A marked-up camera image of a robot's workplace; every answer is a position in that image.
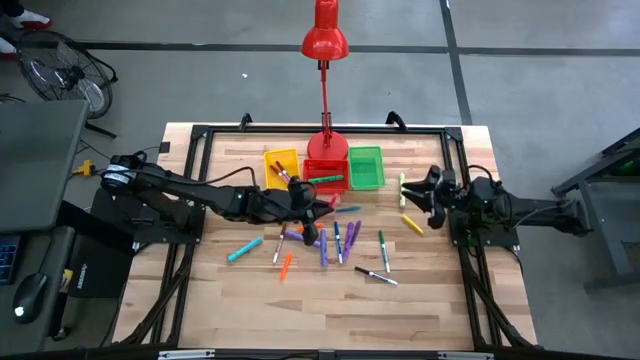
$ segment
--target green marker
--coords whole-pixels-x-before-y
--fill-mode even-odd
[[[344,175],[335,175],[335,176],[325,176],[321,178],[309,179],[309,182],[312,184],[320,184],[324,182],[340,181],[343,179],[344,179]]]
[[[389,256],[387,255],[387,245],[384,243],[384,234],[382,230],[378,230],[378,236],[380,237],[380,247],[382,248],[382,260],[384,261],[384,268],[387,274],[391,272],[389,268]]]

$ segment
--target wooden tabletop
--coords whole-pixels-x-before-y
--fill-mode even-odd
[[[169,123],[163,141],[171,151],[158,163],[182,174],[193,123]],[[496,163],[484,126],[462,127],[469,164],[479,164],[498,178]],[[320,266],[319,250],[301,242],[285,241],[276,265],[272,264],[280,227],[232,223],[207,213],[202,243],[196,248],[187,294],[180,346],[215,348],[334,348],[334,349],[472,349],[460,262],[450,245],[449,229],[432,230],[427,217],[410,202],[398,206],[398,175],[407,181],[423,179],[430,165],[444,166],[440,140],[429,135],[345,136],[351,146],[382,148],[387,184],[378,191],[348,191],[338,207],[360,205],[352,214],[330,214],[319,222],[341,225],[362,220],[362,228],[349,260],[340,265],[335,242],[328,241],[329,267]],[[263,153],[296,148],[300,166],[306,158],[308,134],[218,134],[208,178],[241,166],[256,170],[264,187]],[[200,162],[202,146],[196,158]],[[457,159],[455,149],[452,157]],[[480,173],[472,171],[472,178]],[[240,173],[223,184],[247,185]],[[420,236],[407,227],[407,214],[424,229]],[[383,230],[393,286],[353,270],[355,265],[384,274],[378,230]],[[333,230],[328,231],[333,240]],[[226,257],[258,236],[264,242],[233,264]],[[535,333],[522,275],[513,255],[487,248],[487,261],[496,302],[531,342]],[[127,336],[142,320],[158,296],[167,246],[152,245],[138,254],[131,267],[114,340]],[[284,282],[279,273],[287,252],[293,261]],[[170,303],[165,332],[170,327]],[[486,313],[480,306],[483,334],[489,338]]]

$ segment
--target gray floor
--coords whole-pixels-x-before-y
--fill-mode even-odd
[[[299,44],[313,19],[311,0],[25,3],[51,14],[54,30],[96,41]],[[449,4],[460,46],[640,47],[634,0]],[[343,0],[341,6],[352,45],[446,45],[436,0]],[[259,122],[312,122],[321,111],[316,65],[297,53],[92,53],[121,79],[112,109],[99,121],[118,139],[83,136],[107,154],[157,145],[168,121],[238,121],[251,112]],[[517,195],[551,198],[551,186],[640,125],[640,58],[462,56],[461,63],[473,122],[489,126],[501,177]],[[461,123],[448,55],[358,53],[331,66],[336,122],[378,123],[396,110],[408,123]],[[0,93],[6,91],[37,100],[13,64],[0,64]],[[77,161],[87,158],[106,164],[90,151]],[[90,206],[96,187],[95,179],[73,179],[66,196]],[[582,289],[583,282],[607,274],[596,239],[533,228],[519,234],[540,344],[640,356],[640,291],[589,296]],[[99,312],[88,316],[108,322]],[[99,342],[104,333],[97,325],[84,330],[76,333],[78,342]]]

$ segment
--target plastic tray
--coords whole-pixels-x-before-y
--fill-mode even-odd
[[[305,160],[303,165],[305,180],[342,175],[344,179],[316,184],[318,194],[343,194],[349,190],[349,162],[347,160]]]
[[[264,153],[264,175],[267,179],[267,188],[287,190],[287,183],[282,180],[278,174],[274,173],[269,166],[273,165],[278,168],[276,166],[276,161],[280,161],[280,164],[284,166],[290,176],[300,176],[300,169],[298,168],[298,152],[296,149],[282,149],[267,151]]]
[[[353,190],[376,190],[385,185],[379,146],[349,148],[349,173]]]

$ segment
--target lamp shade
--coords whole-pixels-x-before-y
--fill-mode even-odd
[[[316,0],[316,22],[302,42],[302,54],[316,60],[349,55],[347,38],[338,27],[338,0]]]

